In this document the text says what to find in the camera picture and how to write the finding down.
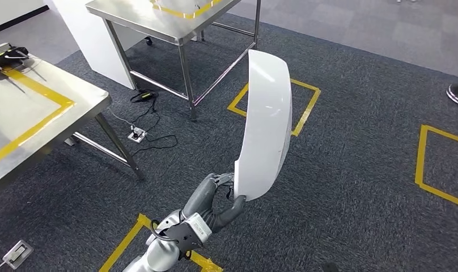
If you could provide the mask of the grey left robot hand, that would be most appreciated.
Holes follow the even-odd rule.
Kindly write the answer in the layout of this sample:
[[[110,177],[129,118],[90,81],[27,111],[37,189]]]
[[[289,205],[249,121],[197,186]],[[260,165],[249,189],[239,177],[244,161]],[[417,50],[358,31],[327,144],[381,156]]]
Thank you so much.
[[[234,174],[224,173],[207,175],[193,192],[181,214],[186,219],[194,213],[198,213],[213,233],[222,230],[226,225],[233,222],[244,211],[246,196],[240,195],[234,199],[232,206],[220,213],[213,209],[214,196],[221,186],[233,186]]]

